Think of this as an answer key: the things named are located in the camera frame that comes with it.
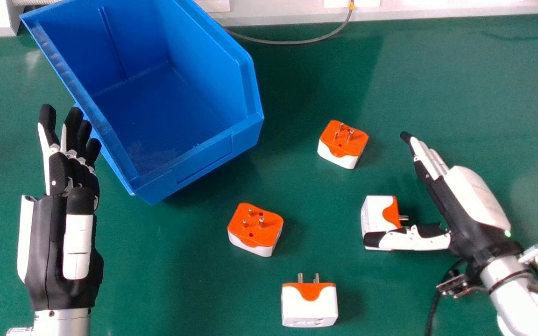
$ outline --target black and white robotic hand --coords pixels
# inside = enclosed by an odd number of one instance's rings
[[[99,181],[94,162],[101,144],[92,126],[72,108],[55,133],[56,111],[43,105],[37,124],[45,194],[21,198],[18,276],[26,285],[34,325],[8,336],[87,336],[90,313],[103,280],[103,258],[94,247]]]
[[[499,202],[474,171],[449,168],[434,150],[403,132],[418,179],[450,228],[450,250],[467,263],[438,286],[442,294],[461,296],[484,287],[497,310],[504,336],[538,336],[538,245],[523,251],[510,239],[510,222]]]

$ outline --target silver metal forearm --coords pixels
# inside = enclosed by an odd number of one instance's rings
[[[89,336],[90,308],[41,310],[32,327],[11,328],[6,336]]]
[[[538,336],[538,281],[517,257],[501,257],[481,273],[504,336]]]

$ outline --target robotic arm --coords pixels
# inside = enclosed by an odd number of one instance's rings
[[[56,111],[43,105],[37,124],[45,195],[21,197],[17,271],[30,296],[34,325],[7,336],[87,336],[90,313],[103,280],[103,258],[94,247],[99,181],[94,162],[101,144],[72,108],[55,133]]]
[[[497,310],[504,336],[538,336],[538,246],[523,251],[509,238],[510,222],[485,182],[468,168],[449,168],[424,142],[403,132],[419,180],[450,228],[452,253],[467,262],[460,274],[438,286],[459,296],[483,285]]]

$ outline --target green table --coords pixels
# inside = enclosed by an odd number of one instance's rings
[[[333,25],[239,29],[305,38]],[[126,193],[104,160],[97,248],[105,278],[93,310],[102,335],[421,335],[448,252],[365,251],[367,194],[397,195],[419,223],[440,215],[417,182],[402,130],[487,181],[514,236],[538,243],[538,16],[353,23],[314,45],[244,44],[266,121],[256,147],[155,206]],[[0,39],[0,335],[29,325],[15,270],[21,194],[42,193],[36,119],[73,100],[26,30]],[[330,119],[366,130],[348,171],[316,155]],[[275,254],[232,246],[239,202],[280,213]],[[331,328],[281,326],[280,286],[319,272],[337,283]],[[498,335],[485,294],[442,300],[435,335]]]

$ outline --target blue plastic bin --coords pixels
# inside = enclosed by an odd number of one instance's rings
[[[66,0],[21,18],[130,194],[155,204],[256,144],[252,59],[191,0]]]

